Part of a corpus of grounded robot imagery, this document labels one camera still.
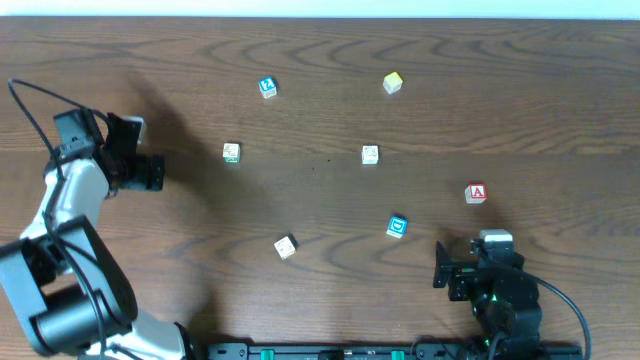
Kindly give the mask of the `blue number 2 block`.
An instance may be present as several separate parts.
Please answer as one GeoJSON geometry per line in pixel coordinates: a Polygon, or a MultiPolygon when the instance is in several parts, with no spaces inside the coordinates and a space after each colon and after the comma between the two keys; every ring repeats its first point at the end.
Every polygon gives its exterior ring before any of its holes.
{"type": "Polygon", "coordinates": [[[259,90],[264,99],[274,97],[278,93],[277,83],[273,77],[265,77],[259,81],[259,90]]]}

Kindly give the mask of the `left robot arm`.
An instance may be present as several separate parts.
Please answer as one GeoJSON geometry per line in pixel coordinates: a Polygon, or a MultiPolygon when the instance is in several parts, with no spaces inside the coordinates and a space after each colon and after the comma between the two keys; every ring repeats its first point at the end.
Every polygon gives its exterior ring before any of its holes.
{"type": "Polygon", "coordinates": [[[141,117],[86,108],[55,116],[62,143],[44,171],[46,192],[32,223],[1,249],[1,286],[32,348],[79,359],[203,359],[178,323],[139,309],[131,284],[95,226],[120,189],[159,191],[164,158],[144,155],[141,117]]]}

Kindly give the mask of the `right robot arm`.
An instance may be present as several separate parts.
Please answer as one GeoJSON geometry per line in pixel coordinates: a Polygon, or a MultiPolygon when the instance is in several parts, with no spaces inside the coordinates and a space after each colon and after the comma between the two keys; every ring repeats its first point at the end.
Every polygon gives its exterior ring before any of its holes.
{"type": "Polygon", "coordinates": [[[542,311],[535,281],[522,272],[524,258],[511,241],[471,241],[477,260],[456,261],[438,242],[435,288],[452,302],[469,302],[482,337],[461,348],[458,359],[532,359],[539,346],[542,311]]]}

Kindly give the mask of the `blue picture wooden block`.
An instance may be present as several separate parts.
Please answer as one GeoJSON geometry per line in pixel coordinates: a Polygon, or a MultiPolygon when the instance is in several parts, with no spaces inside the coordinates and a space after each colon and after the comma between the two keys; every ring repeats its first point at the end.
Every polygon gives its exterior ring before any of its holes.
{"type": "Polygon", "coordinates": [[[392,216],[390,218],[386,234],[394,238],[402,238],[407,230],[408,221],[402,217],[392,216]]]}

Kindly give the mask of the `red letter A block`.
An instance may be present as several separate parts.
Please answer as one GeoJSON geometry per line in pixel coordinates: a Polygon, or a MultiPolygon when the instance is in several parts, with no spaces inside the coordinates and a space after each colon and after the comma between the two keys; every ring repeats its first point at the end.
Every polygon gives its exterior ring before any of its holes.
{"type": "Polygon", "coordinates": [[[467,204],[481,204],[488,198],[485,184],[470,184],[466,187],[464,194],[467,204]]]}

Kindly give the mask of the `green picture wooden block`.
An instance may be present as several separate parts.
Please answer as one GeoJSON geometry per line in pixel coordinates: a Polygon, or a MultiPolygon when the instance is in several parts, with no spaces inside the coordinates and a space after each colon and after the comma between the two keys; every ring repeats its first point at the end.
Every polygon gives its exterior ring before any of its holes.
{"type": "Polygon", "coordinates": [[[239,163],[241,159],[241,146],[238,143],[225,143],[223,145],[223,160],[226,163],[239,163]]]}

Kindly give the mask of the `plain engraved wooden block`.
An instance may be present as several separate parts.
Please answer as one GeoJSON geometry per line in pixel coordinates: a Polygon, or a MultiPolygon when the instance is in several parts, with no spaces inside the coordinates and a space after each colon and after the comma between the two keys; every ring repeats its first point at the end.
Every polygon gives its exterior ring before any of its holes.
{"type": "Polygon", "coordinates": [[[361,150],[361,162],[363,165],[375,165],[379,161],[379,147],[377,145],[364,145],[361,150]]]}

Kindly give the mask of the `plain tilted wooden block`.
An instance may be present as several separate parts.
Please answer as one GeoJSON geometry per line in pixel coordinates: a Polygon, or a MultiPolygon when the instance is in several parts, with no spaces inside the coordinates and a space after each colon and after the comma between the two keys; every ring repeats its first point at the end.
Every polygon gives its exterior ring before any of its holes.
{"type": "Polygon", "coordinates": [[[276,241],[274,248],[281,259],[286,259],[296,253],[296,243],[291,236],[284,236],[276,241]]]}

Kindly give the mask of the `yellow top wooden block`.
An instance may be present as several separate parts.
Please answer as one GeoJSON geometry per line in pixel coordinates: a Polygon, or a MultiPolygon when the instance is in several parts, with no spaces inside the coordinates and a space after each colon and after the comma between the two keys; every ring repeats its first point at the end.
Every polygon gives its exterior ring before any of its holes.
{"type": "Polygon", "coordinates": [[[402,88],[404,81],[398,72],[392,72],[383,79],[383,88],[388,94],[393,94],[402,88]]]}

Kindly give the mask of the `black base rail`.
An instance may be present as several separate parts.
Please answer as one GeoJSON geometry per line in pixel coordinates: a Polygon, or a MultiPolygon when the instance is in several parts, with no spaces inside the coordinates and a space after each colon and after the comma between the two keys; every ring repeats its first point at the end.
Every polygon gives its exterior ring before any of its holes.
{"type": "Polygon", "coordinates": [[[579,348],[537,347],[530,355],[509,354],[488,342],[460,344],[435,340],[411,346],[386,345],[249,345],[218,343],[208,347],[209,360],[444,360],[444,359],[582,359],[579,348]]]}

